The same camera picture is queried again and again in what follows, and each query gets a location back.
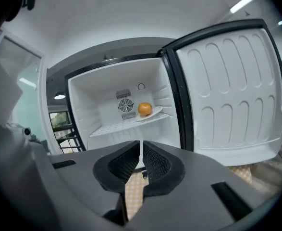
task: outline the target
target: refrigerator shelf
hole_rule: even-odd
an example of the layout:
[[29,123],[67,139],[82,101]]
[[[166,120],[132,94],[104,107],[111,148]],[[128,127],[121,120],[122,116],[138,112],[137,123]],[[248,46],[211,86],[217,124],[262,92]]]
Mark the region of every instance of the refrigerator shelf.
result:
[[169,115],[165,113],[158,113],[152,118],[146,119],[144,121],[136,121],[135,118],[125,120],[120,123],[112,124],[112,125],[104,125],[95,130],[89,137],[96,137],[100,135],[110,134],[114,132],[123,131],[130,128],[135,128],[144,124],[152,123],[155,121],[159,121],[164,118],[168,118]]

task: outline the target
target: vent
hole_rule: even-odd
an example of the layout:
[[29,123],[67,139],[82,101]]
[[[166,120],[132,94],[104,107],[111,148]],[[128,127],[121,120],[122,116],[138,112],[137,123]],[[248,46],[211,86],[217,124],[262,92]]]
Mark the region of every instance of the vent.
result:
[[123,99],[120,101],[118,108],[123,112],[129,112],[133,108],[133,102],[130,99]]
[[116,98],[117,99],[126,98],[126,97],[130,97],[131,96],[131,93],[130,93],[129,89],[118,90],[115,93],[116,93]]
[[67,167],[67,166],[70,166],[70,165],[73,165],[73,164],[75,164],[74,160],[68,160],[68,161],[62,161],[62,162],[54,163],[52,165],[53,165],[54,169],[58,169],[58,168]]
[[136,117],[135,111],[129,112],[129,113],[126,113],[126,114],[122,114],[122,119],[123,119],[123,121],[124,121],[124,120],[128,120],[128,119],[131,119],[131,118],[135,118],[135,117]]
[[252,212],[252,209],[247,206],[227,183],[219,182],[211,185],[211,187],[236,221]]

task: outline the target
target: refrigerator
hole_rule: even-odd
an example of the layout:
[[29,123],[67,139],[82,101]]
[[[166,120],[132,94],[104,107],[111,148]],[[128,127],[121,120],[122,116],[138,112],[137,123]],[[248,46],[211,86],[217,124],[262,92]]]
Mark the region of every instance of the refrigerator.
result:
[[[83,150],[154,141],[225,166],[275,157],[282,145],[282,62],[262,19],[193,32],[155,54],[115,58],[65,77]],[[137,121],[147,102],[162,108]]]

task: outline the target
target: floor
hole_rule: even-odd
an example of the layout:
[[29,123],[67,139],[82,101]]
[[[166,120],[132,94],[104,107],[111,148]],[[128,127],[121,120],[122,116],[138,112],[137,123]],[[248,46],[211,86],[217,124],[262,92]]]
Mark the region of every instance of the floor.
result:
[[280,155],[250,166],[252,185],[263,192],[267,199],[282,190],[282,158]]

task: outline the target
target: window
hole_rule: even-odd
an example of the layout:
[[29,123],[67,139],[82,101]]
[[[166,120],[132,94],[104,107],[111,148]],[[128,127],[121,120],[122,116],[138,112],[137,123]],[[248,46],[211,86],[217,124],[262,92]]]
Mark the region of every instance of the window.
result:
[[81,151],[72,122],[67,111],[49,113],[54,136],[64,154]]

